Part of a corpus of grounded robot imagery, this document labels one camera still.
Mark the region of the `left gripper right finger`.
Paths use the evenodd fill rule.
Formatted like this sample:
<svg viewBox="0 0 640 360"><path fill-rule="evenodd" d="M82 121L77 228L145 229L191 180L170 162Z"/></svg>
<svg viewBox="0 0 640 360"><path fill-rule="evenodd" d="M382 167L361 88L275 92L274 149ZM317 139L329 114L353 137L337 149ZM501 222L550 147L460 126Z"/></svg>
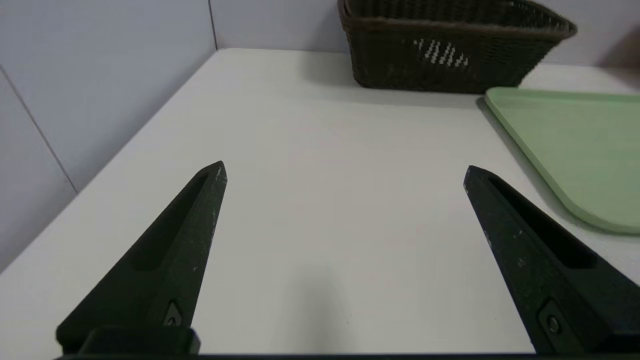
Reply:
<svg viewBox="0 0 640 360"><path fill-rule="evenodd" d="M638 353L640 290L498 175L463 186L537 353Z"/></svg>

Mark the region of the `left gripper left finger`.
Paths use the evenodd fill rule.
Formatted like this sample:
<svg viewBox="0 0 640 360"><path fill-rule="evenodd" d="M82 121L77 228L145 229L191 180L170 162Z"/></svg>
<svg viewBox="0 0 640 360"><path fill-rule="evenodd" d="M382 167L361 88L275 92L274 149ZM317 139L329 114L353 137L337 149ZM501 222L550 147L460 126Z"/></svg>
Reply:
<svg viewBox="0 0 640 360"><path fill-rule="evenodd" d="M55 331L64 353L198 353L192 329L227 186L198 171Z"/></svg>

